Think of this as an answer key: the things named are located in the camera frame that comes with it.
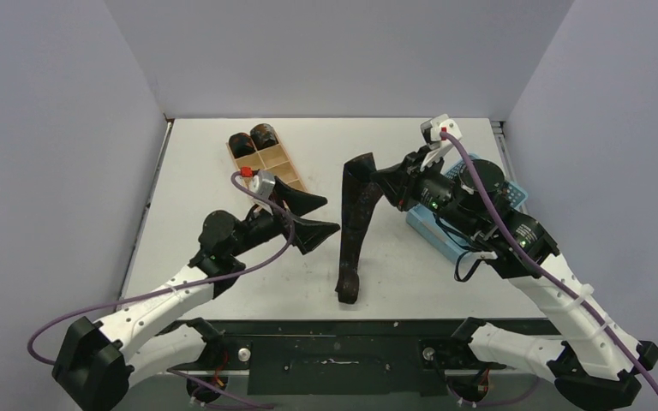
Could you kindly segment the wooden compartment tray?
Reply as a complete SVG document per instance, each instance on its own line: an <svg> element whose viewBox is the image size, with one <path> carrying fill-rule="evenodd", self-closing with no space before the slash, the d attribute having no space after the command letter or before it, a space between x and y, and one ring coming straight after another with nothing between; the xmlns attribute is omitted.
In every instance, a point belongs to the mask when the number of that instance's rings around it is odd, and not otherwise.
<svg viewBox="0 0 658 411"><path fill-rule="evenodd" d="M289 154L281 144L246 155L240 154L238 157L234 155L229 144L226 144L226 147L237 170L242 167L250 167L252 170L267 170L292 188L303 192L308 191Z"/></svg>

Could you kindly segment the blue plastic basket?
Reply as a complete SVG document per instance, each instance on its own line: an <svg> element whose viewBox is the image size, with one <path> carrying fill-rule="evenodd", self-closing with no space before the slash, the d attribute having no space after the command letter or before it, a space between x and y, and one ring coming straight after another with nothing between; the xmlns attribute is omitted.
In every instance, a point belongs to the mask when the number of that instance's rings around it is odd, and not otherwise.
<svg viewBox="0 0 658 411"><path fill-rule="evenodd" d="M528 193L514 181L507 181L502 188L502 194L517 211L524 210ZM410 209L405 218L406 223L437 249L445 258L455 262L461 253L469 247L466 240L446 233L434 219L433 213L423 205Z"/></svg>

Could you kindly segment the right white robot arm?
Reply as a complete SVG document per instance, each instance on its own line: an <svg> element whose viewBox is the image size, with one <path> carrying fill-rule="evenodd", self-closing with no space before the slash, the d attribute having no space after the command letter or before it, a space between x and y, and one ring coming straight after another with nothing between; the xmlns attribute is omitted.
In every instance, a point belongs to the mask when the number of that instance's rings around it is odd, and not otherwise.
<svg viewBox="0 0 658 411"><path fill-rule="evenodd" d="M469 318L453 333L456 364L495 363L534 374L583 410L632 405L641 379L658 361L658 347L623 331L595 301L593 288L567 266L551 272L560 259L558 244L512 204L498 165L474 159L447 176L439 166L404 161L374 171L371 180L399 210L423 206L470 251L488 253L489 266L529 297L560 334L546 340Z"/></svg>

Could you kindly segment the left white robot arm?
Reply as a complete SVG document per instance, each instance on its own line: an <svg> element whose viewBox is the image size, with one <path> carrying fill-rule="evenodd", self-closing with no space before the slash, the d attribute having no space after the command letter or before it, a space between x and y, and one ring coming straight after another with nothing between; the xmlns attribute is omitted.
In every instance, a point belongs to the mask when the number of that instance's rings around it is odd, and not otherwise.
<svg viewBox="0 0 658 411"><path fill-rule="evenodd" d="M112 410L130 388L175 366L222 365L229 355L221 332L184 314L215 300L246 272L239 255L278 236L307 254L339 230L337 223L305 217L325 206L325 197L268 172L256 172L244 192L254 199L247 216L209 213L196 255L148 298L133 297L114 313L70 325L51 374L80 409Z"/></svg>

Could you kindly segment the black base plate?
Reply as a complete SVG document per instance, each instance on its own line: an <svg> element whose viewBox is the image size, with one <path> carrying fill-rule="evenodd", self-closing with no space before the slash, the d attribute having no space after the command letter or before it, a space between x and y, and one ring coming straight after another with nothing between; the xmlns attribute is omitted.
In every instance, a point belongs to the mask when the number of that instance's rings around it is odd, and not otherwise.
<svg viewBox="0 0 658 411"><path fill-rule="evenodd" d="M250 395L442 396L442 373L471 380L485 364L451 338L457 320L215 321L218 345L178 370L245 377Z"/></svg>

